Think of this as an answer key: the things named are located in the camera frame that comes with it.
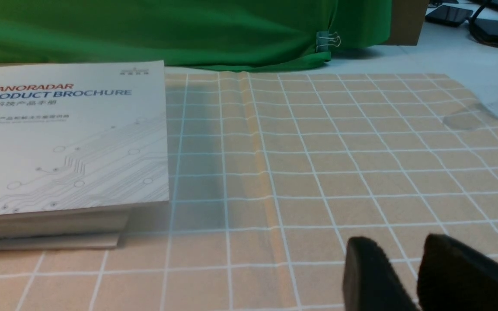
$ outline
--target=green cloth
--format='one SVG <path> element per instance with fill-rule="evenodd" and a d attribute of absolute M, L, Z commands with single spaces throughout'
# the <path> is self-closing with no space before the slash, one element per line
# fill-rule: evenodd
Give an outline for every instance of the green cloth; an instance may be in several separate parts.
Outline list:
<path fill-rule="evenodd" d="M 0 0 L 0 63 L 164 59 L 232 71 L 321 66 L 337 0 Z"/>
<path fill-rule="evenodd" d="M 391 31 L 391 0 L 339 0 L 330 32 L 338 32 L 341 45 L 367 48 L 385 42 Z"/>

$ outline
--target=brochure cover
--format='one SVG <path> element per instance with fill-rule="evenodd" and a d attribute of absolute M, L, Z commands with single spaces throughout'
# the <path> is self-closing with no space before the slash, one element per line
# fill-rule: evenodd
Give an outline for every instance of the brochure cover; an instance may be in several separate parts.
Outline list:
<path fill-rule="evenodd" d="M 168 201 L 164 63 L 0 67 L 0 215 Z"/>

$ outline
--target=brown cardboard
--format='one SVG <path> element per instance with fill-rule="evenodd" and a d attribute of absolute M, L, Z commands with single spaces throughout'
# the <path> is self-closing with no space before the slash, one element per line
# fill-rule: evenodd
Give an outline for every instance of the brown cardboard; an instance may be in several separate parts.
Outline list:
<path fill-rule="evenodd" d="M 391 35 L 383 45 L 416 45 L 429 0 L 392 0 Z"/>

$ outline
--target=black rubber pad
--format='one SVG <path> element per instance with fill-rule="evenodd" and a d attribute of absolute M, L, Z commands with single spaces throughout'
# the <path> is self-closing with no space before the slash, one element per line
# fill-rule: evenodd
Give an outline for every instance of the black rubber pad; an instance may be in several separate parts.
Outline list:
<path fill-rule="evenodd" d="M 343 297 L 346 311 L 416 311 L 385 252 L 373 240 L 347 242 Z"/>
<path fill-rule="evenodd" d="M 423 311 L 498 311 L 498 263 L 454 238 L 430 234 L 418 297 Z"/>

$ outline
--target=grid mat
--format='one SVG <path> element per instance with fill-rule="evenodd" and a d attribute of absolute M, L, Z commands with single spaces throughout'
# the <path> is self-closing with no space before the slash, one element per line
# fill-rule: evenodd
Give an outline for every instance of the grid mat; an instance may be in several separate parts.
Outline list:
<path fill-rule="evenodd" d="M 445 75 L 167 75 L 171 204 L 110 251 L 0 252 L 0 311 L 344 309 L 345 244 L 414 299 L 425 237 L 498 261 L 498 120 Z"/>

